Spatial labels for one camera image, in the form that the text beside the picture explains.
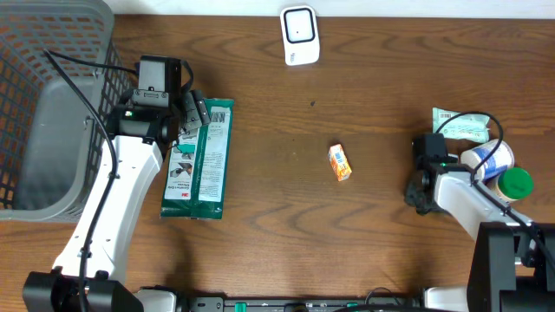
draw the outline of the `white plug-in device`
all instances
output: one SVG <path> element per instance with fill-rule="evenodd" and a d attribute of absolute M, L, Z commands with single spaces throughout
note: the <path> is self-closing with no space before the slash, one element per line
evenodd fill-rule
<path fill-rule="evenodd" d="M 308 5 L 300 5 L 283 9 L 279 17 L 284 37 L 285 63 L 294 66 L 318 61 L 320 39 L 316 12 Z"/>

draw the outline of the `white packet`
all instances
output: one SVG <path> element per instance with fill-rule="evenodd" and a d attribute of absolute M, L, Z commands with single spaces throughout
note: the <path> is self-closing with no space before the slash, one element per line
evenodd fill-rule
<path fill-rule="evenodd" d="M 433 131 L 437 131 L 446 120 L 456 114 L 458 113 L 434 107 L 432 110 L 434 119 Z M 447 139 L 466 139 L 477 143 L 486 143 L 489 141 L 488 121 L 489 117 L 484 115 L 463 115 L 449 121 L 449 123 L 441 129 L 441 133 L 443 133 L 443 136 Z"/>

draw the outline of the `label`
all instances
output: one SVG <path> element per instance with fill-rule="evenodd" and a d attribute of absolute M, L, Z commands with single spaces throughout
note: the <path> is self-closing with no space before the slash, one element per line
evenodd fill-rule
<path fill-rule="evenodd" d="M 194 160 L 197 157 L 199 129 L 180 131 L 179 144 L 174 141 L 170 153 L 164 199 L 191 199 Z"/>
<path fill-rule="evenodd" d="M 343 181 L 348 179 L 352 171 L 341 145 L 337 144 L 330 147 L 328 157 L 330 158 L 331 168 L 336 173 L 337 180 Z"/>
<path fill-rule="evenodd" d="M 495 194 L 497 195 L 501 200 L 505 201 L 506 203 L 510 204 L 514 201 L 516 201 L 515 199 L 509 198 L 507 197 L 507 195 L 505 195 L 499 188 L 499 183 L 500 181 L 500 176 L 498 175 L 497 177 L 495 177 L 494 179 L 492 179 L 491 181 L 489 181 L 487 183 L 487 187 Z"/>
<path fill-rule="evenodd" d="M 212 108 L 200 176 L 199 200 L 210 202 L 222 200 L 231 114 L 231 109 L 227 107 Z"/>
<path fill-rule="evenodd" d="M 476 147 L 473 149 L 480 159 L 484 159 L 493 149 L 493 146 Z M 511 153 L 505 145 L 501 144 L 497 151 L 484 163 L 484 179 L 490 179 L 504 172 L 513 163 Z"/>
<path fill-rule="evenodd" d="M 457 115 L 457 112 L 451 112 L 439 108 L 432 110 L 433 115 L 433 130 L 434 132 L 448 119 Z M 442 129 L 441 133 L 447 139 L 466 139 L 478 143 L 486 143 L 489 141 L 489 132 L 487 129 L 487 122 L 489 117 L 468 114 L 457 117 L 449 121 Z"/>

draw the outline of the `gray plastic basket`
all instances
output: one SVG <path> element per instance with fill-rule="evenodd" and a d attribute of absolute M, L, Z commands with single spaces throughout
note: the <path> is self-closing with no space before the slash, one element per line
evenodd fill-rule
<path fill-rule="evenodd" d="M 76 222 L 95 181 L 101 136 L 42 50 L 120 65 L 102 0 L 0 0 L 0 220 Z M 126 73 L 56 58 L 103 120 Z"/>

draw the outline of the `orange box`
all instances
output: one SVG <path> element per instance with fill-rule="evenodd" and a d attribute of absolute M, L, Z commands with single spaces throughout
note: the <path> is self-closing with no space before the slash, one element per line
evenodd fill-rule
<path fill-rule="evenodd" d="M 343 181 L 348 179 L 352 170 L 350 170 L 349 162 L 347 157 L 345 157 L 341 144 L 330 147 L 328 157 L 330 158 L 331 168 L 336 173 L 337 180 Z"/>

